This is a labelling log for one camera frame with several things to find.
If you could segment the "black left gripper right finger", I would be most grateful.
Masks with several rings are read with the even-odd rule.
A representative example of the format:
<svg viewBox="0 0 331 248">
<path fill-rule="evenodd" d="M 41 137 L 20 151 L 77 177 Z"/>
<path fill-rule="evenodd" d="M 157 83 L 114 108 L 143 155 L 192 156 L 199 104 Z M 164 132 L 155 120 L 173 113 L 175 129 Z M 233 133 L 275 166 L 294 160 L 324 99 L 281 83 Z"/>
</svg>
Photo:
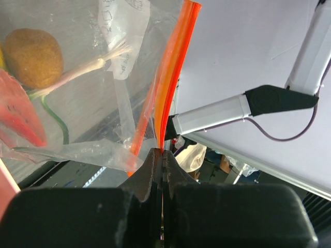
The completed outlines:
<svg viewBox="0 0 331 248">
<path fill-rule="evenodd" d="M 283 184 L 199 184 L 164 151 L 166 247 L 317 247 L 307 212 Z"/>
</svg>

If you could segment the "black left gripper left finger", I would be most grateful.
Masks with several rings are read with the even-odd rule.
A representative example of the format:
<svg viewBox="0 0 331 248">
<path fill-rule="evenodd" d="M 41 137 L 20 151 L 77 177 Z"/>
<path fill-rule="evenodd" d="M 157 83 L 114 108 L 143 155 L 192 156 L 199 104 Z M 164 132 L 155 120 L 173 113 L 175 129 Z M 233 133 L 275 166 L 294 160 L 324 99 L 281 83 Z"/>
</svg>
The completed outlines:
<svg viewBox="0 0 331 248">
<path fill-rule="evenodd" d="M 162 151 L 116 188 L 26 189 L 1 219 L 1 247 L 161 247 Z"/>
</svg>

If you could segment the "clear orange zip top bag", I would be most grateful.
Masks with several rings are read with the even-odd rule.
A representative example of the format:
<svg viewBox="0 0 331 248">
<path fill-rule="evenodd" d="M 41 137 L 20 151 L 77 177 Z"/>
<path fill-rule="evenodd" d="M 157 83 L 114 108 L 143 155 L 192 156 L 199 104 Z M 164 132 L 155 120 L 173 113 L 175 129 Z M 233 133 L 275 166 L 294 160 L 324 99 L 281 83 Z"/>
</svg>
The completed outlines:
<svg viewBox="0 0 331 248">
<path fill-rule="evenodd" d="M 201 5 L 194 1 L 1 1 L 3 44 L 15 29 L 40 29 L 61 47 L 55 84 L 20 83 L 44 127 L 36 147 L 1 123 L 1 159 L 15 165 L 90 163 L 135 172 L 160 148 L 156 125 L 170 110 Z"/>
</svg>

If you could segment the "toy watermelon slice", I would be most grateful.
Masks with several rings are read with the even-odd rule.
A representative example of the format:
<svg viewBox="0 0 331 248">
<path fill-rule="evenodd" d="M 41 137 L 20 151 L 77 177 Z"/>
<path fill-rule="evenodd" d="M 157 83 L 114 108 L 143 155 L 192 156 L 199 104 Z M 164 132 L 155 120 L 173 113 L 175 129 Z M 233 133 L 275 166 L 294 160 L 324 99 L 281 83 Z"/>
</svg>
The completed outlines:
<svg viewBox="0 0 331 248">
<path fill-rule="evenodd" d="M 1 69 L 1 123 L 36 147 L 47 145 L 44 127 L 20 83 Z"/>
</svg>

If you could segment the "toy yellow lemon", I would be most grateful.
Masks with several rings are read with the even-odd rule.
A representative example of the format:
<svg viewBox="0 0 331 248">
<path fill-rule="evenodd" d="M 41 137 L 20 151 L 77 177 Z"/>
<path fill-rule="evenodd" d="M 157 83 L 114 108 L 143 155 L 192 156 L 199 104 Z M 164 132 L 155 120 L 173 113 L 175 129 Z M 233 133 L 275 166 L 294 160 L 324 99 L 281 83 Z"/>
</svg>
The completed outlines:
<svg viewBox="0 0 331 248">
<path fill-rule="evenodd" d="M 61 47 L 46 31 L 15 29 L 6 36 L 3 51 L 10 72 L 29 88 L 48 88 L 64 72 Z"/>
</svg>

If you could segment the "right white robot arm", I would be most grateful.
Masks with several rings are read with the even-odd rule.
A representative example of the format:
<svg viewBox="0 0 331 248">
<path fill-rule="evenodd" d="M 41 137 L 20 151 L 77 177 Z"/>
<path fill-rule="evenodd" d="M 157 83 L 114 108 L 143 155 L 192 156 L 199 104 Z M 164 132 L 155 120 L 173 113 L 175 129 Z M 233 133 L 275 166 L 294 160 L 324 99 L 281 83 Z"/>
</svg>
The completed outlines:
<svg viewBox="0 0 331 248">
<path fill-rule="evenodd" d="M 159 144 L 204 128 L 264 114 L 317 110 L 330 64 L 330 1 L 319 1 L 285 86 L 262 85 L 181 114 L 164 109 Z M 181 183 L 164 203 L 170 247 L 317 247 L 319 242 L 297 194 L 285 185 Z"/>
</svg>

